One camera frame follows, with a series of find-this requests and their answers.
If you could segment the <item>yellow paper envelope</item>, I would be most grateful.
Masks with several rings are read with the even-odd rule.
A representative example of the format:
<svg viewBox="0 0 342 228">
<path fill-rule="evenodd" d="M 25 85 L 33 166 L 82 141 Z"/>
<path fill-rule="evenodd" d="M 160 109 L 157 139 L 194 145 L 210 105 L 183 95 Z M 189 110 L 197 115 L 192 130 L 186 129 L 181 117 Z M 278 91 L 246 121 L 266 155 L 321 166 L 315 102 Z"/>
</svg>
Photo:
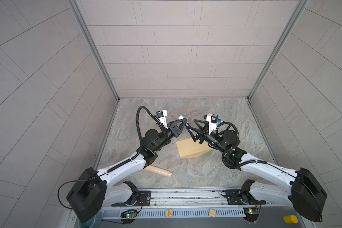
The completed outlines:
<svg viewBox="0 0 342 228">
<path fill-rule="evenodd" d="M 212 151 L 207 142 L 200 144 L 192 139 L 177 141 L 176 144 L 181 159 L 197 158 Z"/>
</svg>

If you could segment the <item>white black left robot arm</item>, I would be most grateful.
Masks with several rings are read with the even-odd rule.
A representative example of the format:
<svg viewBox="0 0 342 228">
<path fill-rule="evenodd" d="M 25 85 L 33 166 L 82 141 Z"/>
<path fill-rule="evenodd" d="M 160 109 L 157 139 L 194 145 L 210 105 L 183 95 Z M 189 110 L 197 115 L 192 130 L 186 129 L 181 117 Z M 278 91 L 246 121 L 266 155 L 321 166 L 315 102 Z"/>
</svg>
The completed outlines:
<svg viewBox="0 0 342 228">
<path fill-rule="evenodd" d="M 141 136 L 140 147 L 130 157 L 97 171 L 92 167 L 83 171 L 66 196 L 79 221 L 89 221 L 104 205 L 135 201 L 136 187 L 129 181 L 117 183 L 151 165 L 158 157 L 157 151 L 182 134 L 186 122 L 185 118 L 172 121 L 164 133 L 150 129 Z"/>
</svg>

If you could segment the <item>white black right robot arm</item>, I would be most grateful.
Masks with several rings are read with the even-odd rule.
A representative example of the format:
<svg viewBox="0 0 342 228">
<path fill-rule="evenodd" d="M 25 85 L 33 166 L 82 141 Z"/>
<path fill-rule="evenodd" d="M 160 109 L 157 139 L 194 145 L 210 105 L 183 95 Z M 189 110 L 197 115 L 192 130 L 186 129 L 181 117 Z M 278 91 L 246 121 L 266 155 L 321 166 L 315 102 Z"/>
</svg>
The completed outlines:
<svg viewBox="0 0 342 228">
<path fill-rule="evenodd" d="M 233 123 L 223 122 L 217 117 L 210 121 L 194 122 L 196 127 L 185 123 L 192 139 L 207 142 L 209 147 L 220 151 L 221 160 L 227 168 L 252 173 L 271 182 L 265 185 L 247 180 L 240 190 L 246 204 L 252 200 L 265 200 L 291 207 L 310 221 L 322 222 L 327 193 L 311 171 L 284 168 L 240 149 L 239 131 Z"/>
</svg>

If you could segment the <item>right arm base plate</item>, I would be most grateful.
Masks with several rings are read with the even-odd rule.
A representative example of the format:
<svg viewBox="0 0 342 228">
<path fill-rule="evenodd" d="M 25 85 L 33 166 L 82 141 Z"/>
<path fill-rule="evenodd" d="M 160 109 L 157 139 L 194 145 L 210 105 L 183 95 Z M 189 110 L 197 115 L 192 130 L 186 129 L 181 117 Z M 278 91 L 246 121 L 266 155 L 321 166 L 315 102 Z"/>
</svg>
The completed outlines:
<svg viewBox="0 0 342 228">
<path fill-rule="evenodd" d="M 227 199 L 228 205 L 265 205 L 266 201 L 256 200 L 250 192 L 241 190 L 224 190 L 221 196 Z"/>
</svg>

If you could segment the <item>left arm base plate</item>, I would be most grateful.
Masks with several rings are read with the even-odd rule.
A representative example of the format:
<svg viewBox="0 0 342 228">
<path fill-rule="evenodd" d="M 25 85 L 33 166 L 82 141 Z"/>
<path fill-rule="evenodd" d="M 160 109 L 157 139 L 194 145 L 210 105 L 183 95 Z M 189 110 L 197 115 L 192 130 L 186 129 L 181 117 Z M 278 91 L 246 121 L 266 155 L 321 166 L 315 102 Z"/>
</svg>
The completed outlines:
<svg viewBox="0 0 342 228">
<path fill-rule="evenodd" d="M 136 207 L 136 206 L 149 206 L 151 200 L 151 191 L 138 191 L 133 192 L 126 202 L 112 204 L 112 207 Z"/>
</svg>

